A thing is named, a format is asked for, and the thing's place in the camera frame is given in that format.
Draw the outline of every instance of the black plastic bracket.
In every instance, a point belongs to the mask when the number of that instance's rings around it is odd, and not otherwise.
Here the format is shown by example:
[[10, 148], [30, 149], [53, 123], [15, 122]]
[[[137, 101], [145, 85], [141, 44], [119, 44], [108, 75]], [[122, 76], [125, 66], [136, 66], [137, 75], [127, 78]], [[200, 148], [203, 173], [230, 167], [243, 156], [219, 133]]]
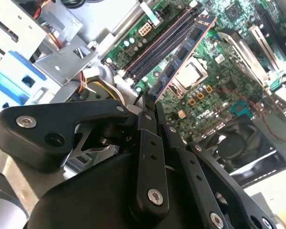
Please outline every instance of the black plastic bracket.
[[233, 227], [227, 224], [218, 206], [195, 154], [185, 149], [185, 145], [176, 129], [169, 125], [164, 125], [163, 129], [168, 139], [167, 144], [171, 149], [170, 153], [175, 154], [175, 158], [178, 160], [178, 171], [182, 173], [184, 180], [188, 184], [204, 227], [215, 228], [211, 220], [211, 214], [215, 213], [222, 220], [223, 228], [232, 229]]
[[[21, 127], [17, 118], [22, 116], [35, 124]], [[124, 122], [127, 117], [128, 110], [116, 100], [10, 107], [0, 113], [0, 148], [36, 170], [52, 172], [68, 159], [76, 125]]]
[[245, 193], [210, 153], [197, 150], [195, 143], [189, 144], [187, 148], [197, 156], [212, 190], [220, 193], [227, 201], [230, 220], [235, 228], [276, 228], [270, 217]]
[[157, 122], [152, 112], [138, 114], [139, 145], [134, 168], [137, 169], [135, 196], [130, 207], [138, 221], [157, 223], [169, 211], [164, 150], [157, 135]]

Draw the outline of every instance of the metal bracket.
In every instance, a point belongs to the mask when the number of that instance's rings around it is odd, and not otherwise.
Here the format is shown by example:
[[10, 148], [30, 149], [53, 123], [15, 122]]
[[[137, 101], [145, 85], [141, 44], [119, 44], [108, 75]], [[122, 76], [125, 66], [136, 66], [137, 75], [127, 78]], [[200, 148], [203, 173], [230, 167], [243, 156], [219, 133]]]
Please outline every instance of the metal bracket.
[[40, 173], [1, 149], [0, 173], [6, 177], [29, 215], [47, 191], [65, 181], [63, 168], [55, 173]]
[[34, 66], [59, 85], [65, 85], [98, 56], [97, 52], [91, 52], [81, 59], [73, 52], [81, 46], [86, 46], [86, 44], [75, 36], [69, 45], [60, 50], [52, 49], [52, 54], [37, 60]]

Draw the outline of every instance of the silver screw head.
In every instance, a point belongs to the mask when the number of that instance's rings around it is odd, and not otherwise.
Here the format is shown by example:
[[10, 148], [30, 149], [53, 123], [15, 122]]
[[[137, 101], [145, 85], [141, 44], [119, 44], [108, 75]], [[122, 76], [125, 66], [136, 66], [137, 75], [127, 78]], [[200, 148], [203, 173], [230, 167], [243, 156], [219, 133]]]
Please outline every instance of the silver screw head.
[[157, 189], [154, 188], [149, 189], [147, 192], [147, 196], [153, 204], [157, 206], [163, 204], [163, 196]]
[[265, 218], [262, 218], [263, 223], [266, 225], [267, 228], [273, 229], [269, 221]]
[[151, 120], [152, 118], [149, 116], [149, 115], [145, 115], [145, 117], [147, 118], [147, 119], [149, 119], [149, 120]]
[[23, 128], [34, 128], [37, 125], [36, 119], [30, 116], [20, 116], [16, 123]]
[[202, 151], [202, 148], [201, 148], [199, 145], [195, 145], [195, 148], [196, 148], [199, 152]]
[[120, 106], [117, 106], [116, 109], [118, 109], [118, 110], [121, 111], [121, 112], [124, 111], [124, 109], [123, 109], [122, 107], [120, 107]]
[[211, 221], [214, 223], [214, 225], [218, 228], [218, 229], [223, 229], [224, 228], [224, 222], [223, 220], [219, 217], [219, 215], [217, 215], [216, 213], [212, 212], [210, 214], [210, 218]]
[[170, 127], [170, 130], [171, 130], [173, 133], [176, 133], [176, 129], [175, 129], [175, 128]]

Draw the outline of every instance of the red wire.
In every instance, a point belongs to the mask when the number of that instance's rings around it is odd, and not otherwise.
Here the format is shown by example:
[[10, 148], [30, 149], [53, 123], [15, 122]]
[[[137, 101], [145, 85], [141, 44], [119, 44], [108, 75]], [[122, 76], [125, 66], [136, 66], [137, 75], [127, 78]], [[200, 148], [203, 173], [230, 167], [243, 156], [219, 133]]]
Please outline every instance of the red wire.
[[238, 94], [237, 92], [235, 92], [235, 91], [227, 90], [227, 92], [233, 93], [233, 94], [235, 94], [236, 96], [240, 97], [241, 99], [244, 99], [244, 100], [247, 100], [248, 102], [250, 102], [250, 103], [255, 107], [255, 109], [256, 109], [257, 112], [260, 114], [260, 116], [262, 117], [263, 123], [265, 124], [265, 126], [266, 126], [267, 130], [269, 131], [269, 133], [270, 133], [271, 135], [273, 135], [277, 140], [282, 141], [282, 142], [286, 142], [286, 139], [284, 139], [284, 138], [282, 138], [282, 137], [279, 137], [278, 135], [276, 135], [276, 134], [270, 129], [269, 124], [268, 124], [268, 123], [266, 122], [266, 120], [265, 120], [265, 114], [262, 114], [262, 113], [259, 111], [258, 107], [254, 104], [253, 101], [247, 99], [245, 96], [239, 95], [239, 94]]

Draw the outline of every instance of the blue ram module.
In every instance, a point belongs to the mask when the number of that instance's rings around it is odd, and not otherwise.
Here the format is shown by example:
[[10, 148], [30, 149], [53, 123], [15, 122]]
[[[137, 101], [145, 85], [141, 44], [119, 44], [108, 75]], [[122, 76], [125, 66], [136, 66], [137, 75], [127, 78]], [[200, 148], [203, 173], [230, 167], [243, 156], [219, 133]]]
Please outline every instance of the blue ram module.
[[197, 17], [197, 20], [190, 30], [189, 35], [179, 46], [178, 50], [171, 58], [171, 61], [161, 73], [158, 81], [149, 91], [149, 94], [153, 96], [155, 103], [159, 100], [183, 64], [188, 60], [193, 51], [199, 45], [200, 41], [213, 26], [216, 19], [217, 17], [210, 15], [199, 15]]

